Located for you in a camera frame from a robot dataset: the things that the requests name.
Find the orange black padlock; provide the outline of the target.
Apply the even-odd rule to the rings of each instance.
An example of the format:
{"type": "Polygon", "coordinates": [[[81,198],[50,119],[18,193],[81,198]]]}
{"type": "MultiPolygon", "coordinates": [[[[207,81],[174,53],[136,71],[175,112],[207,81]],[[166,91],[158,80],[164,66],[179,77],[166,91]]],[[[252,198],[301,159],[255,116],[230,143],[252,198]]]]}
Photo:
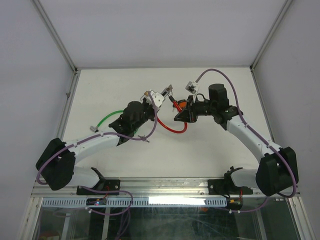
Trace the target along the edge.
{"type": "Polygon", "coordinates": [[[185,108],[187,105],[187,101],[185,99],[179,100],[177,103],[178,103],[179,107],[182,109],[185,108]]]}

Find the red cable lock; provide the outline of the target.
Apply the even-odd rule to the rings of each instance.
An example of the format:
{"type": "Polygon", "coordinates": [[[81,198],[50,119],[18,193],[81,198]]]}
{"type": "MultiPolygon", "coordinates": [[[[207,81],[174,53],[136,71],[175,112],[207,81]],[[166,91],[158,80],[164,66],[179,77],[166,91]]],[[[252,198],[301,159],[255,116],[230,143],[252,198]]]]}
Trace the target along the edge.
{"type": "MultiPolygon", "coordinates": [[[[176,99],[173,97],[173,93],[172,91],[168,90],[168,87],[166,87],[162,92],[161,95],[163,95],[165,98],[168,97],[169,100],[171,101],[173,107],[176,107],[177,112],[179,113],[182,108],[178,105],[178,101],[176,101],[176,99]]],[[[177,130],[177,129],[173,129],[169,126],[167,126],[165,123],[163,123],[159,118],[157,118],[157,122],[167,131],[174,133],[174,134],[183,134],[187,131],[188,129],[188,124],[186,122],[184,122],[183,124],[183,129],[181,130],[177,130]]]]}

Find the green cable lock keys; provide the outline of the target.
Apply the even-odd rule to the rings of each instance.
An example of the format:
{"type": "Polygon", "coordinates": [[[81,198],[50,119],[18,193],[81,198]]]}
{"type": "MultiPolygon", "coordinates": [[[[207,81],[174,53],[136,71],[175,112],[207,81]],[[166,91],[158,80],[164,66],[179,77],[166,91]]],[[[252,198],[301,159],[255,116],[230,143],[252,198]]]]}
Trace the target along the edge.
{"type": "Polygon", "coordinates": [[[140,140],[140,141],[143,141],[143,142],[146,142],[146,143],[149,143],[149,142],[150,142],[146,136],[138,135],[138,137],[139,137],[139,140],[140,140]]]}

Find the green cable lock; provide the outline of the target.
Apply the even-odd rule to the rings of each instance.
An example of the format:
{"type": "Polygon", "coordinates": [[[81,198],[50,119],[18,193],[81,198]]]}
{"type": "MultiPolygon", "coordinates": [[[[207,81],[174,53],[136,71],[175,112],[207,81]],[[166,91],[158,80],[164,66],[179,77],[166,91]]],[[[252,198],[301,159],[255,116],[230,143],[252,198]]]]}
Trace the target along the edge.
{"type": "Polygon", "coordinates": [[[122,113],[123,113],[123,110],[113,111],[113,112],[109,113],[108,115],[106,115],[102,120],[100,120],[96,126],[90,126],[89,129],[90,129],[92,132],[96,133],[96,132],[99,130],[99,127],[100,127],[106,120],[108,120],[110,117],[112,117],[112,116],[114,116],[114,115],[122,114],[122,113]]]}

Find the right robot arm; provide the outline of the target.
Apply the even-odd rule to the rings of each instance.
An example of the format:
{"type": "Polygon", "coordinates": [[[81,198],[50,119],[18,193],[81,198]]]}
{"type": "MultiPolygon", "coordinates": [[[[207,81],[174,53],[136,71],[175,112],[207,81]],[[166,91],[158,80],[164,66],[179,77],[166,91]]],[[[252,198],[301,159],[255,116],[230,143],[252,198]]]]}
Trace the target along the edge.
{"type": "Polygon", "coordinates": [[[234,194],[242,187],[259,189],[265,196],[279,194],[292,187],[297,191],[299,182],[297,157],[291,147],[281,147],[265,139],[245,121],[243,113],[229,103],[227,90],[221,83],[208,87],[209,98],[198,100],[198,85],[189,82],[186,90],[191,94],[175,121],[195,123],[199,116],[212,116],[224,130],[240,140],[258,161],[258,167],[245,169],[231,167],[217,190],[221,194],[234,194]]]}

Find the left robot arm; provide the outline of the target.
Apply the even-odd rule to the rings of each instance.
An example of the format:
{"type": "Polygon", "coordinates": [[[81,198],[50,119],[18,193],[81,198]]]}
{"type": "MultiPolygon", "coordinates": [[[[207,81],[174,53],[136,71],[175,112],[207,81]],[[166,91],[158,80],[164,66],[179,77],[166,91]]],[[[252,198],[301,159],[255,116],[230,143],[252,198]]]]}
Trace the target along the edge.
{"type": "Polygon", "coordinates": [[[155,128],[143,136],[135,136],[135,132],[147,121],[157,124],[157,113],[162,103],[161,99],[149,97],[131,101],[120,117],[109,124],[107,131],[97,131],[69,142],[59,137],[52,139],[35,164],[38,171],[36,182],[48,185],[53,191],[75,184],[86,186],[93,194],[102,193],[105,182],[101,173],[94,167],[84,169],[76,164],[101,150],[118,147],[127,141],[147,142],[155,128]]]}

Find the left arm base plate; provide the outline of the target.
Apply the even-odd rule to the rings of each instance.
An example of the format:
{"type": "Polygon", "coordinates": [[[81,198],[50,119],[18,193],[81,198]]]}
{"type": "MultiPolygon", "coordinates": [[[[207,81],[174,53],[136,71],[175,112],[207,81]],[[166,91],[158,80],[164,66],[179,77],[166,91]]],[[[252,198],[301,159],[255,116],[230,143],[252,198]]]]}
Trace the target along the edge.
{"type": "Polygon", "coordinates": [[[106,195],[107,192],[111,191],[108,195],[118,196],[118,191],[121,187],[121,181],[119,179],[105,179],[100,180],[91,190],[87,190],[83,186],[78,186],[76,194],[78,196],[90,196],[90,195],[106,195]]]}

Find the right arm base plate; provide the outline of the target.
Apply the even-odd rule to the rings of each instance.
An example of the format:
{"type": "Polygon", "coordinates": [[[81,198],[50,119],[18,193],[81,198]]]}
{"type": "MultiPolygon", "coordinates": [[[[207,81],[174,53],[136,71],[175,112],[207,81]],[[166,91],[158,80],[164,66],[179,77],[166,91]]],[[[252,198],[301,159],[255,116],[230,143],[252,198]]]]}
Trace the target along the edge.
{"type": "Polygon", "coordinates": [[[253,190],[246,186],[235,186],[226,179],[209,179],[207,181],[209,195],[220,195],[229,198],[230,195],[252,195],[253,190]]]}

